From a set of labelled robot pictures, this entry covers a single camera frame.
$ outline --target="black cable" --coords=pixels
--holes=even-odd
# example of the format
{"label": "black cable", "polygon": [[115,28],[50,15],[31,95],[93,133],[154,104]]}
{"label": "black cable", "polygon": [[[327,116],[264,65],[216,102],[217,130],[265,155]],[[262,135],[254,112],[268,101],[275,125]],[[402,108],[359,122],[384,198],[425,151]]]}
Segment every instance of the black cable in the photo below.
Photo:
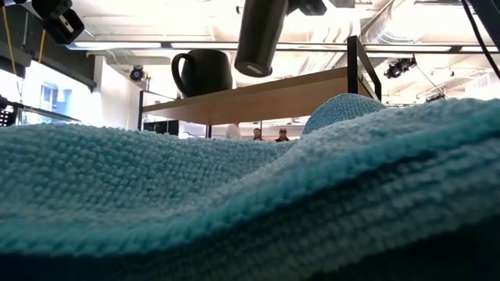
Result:
{"label": "black cable", "polygon": [[434,84],[434,82],[432,82],[432,80],[431,80],[431,79],[430,79],[427,75],[425,75],[425,73],[424,73],[424,72],[420,69],[420,67],[419,67],[418,65],[416,65],[415,67],[416,67],[418,70],[420,70],[420,72],[423,74],[423,76],[424,76],[424,77],[426,77],[426,79],[427,79],[427,80],[428,80],[428,81],[432,84],[432,86],[434,86],[434,87],[436,88],[436,90],[438,90],[438,91],[439,91],[439,94],[442,94],[442,95],[444,95],[444,96],[445,96],[445,98],[448,98],[448,97],[446,96],[446,94],[445,94],[445,93],[443,93],[443,91],[441,91],[441,90],[438,88],[438,86],[436,86],[436,84]]}
{"label": "black cable", "polygon": [[467,17],[469,18],[470,25],[472,26],[472,29],[474,31],[474,35],[476,35],[477,42],[479,42],[479,45],[481,46],[481,49],[483,49],[483,53],[486,56],[486,59],[491,65],[491,68],[493,68],[493,71],[495,71],[495,74],[497,77],[500,79],[500,70],[498,70],[498,66],[491,57],[490,52],[486,48],[486,44],[483,41],[483,38],[481,37],[481,34],[479,32],[479,28],[477,28],[476,21],[474,20],[472,16],[472,12],[470,11],[469,4],[467,4],[466,0],[462,0],[463,8],[466,10]]}

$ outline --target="window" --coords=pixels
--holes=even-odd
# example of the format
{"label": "window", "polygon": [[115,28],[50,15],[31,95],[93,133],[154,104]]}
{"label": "window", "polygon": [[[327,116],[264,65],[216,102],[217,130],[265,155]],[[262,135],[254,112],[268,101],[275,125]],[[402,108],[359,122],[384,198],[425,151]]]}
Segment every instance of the window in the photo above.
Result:
{"label": "window", "polygon": [[94,116],[91,91],[68,76],[32,61],[26,69],[23,103],[91,123]]}

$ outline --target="spotlight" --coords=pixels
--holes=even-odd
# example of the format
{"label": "spotlight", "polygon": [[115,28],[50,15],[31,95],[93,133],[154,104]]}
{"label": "spotlight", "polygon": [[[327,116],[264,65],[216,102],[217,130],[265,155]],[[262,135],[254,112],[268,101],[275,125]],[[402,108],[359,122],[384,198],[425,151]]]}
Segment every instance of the spotlight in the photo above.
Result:
{"label": "spotlight", "polygon": [[389,69],[384,75],[389,79],[398,78],[416,65],[415,56],[411,59],[398,59],[396,62],[389,62]]}
{"label": "spotlight", "polygon": [[143,81],[147,76],[143,69],[143,66],[134,66],[134,69],[130,72],[130,79],[134,82]]}

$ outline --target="wooden shelf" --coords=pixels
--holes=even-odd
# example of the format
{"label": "wooden shelf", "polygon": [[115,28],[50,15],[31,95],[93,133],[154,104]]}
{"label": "wooden shelf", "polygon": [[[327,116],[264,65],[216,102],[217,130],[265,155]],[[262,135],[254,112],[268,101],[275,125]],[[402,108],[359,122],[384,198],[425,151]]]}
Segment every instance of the wooden shelf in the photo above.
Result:
{"label": "wooden shelf", "polygon": [[[143,113],[220,125],[308,116],[328,99],[348,92],[347,67],[205,94],[143,108]],[[358,75],[359,93],[377,99]]]}

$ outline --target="terry cloth texture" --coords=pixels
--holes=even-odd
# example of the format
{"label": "terry cloth texture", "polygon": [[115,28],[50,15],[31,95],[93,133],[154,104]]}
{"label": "terry cloth texture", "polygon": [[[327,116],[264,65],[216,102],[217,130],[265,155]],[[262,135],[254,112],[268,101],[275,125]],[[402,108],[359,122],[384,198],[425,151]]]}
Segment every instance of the terry cloth texture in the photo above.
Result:
{"label": "terry cloth texture", "polygon": [[358,94],[340,94],[322,104],[309,118],[302,136],[330,124],[377,112],[385,106]]}
{"label": "terry cloth texture", "polygon": [[[366,101],[349,97],[348,108]],[[448,279],[446,261],[423,257],[454,253],[420,243],[498,233],[499,116],[499,100],[436,101],[345,118],[289,143],[78,125],[1,129],[2,274]],[[498,250],[490,240],[467,245]],[[416,258],[415,247],[426,255]],[[495,253],[481,257],[495,263]],[[494,270],[462,256],[456,279]]]}

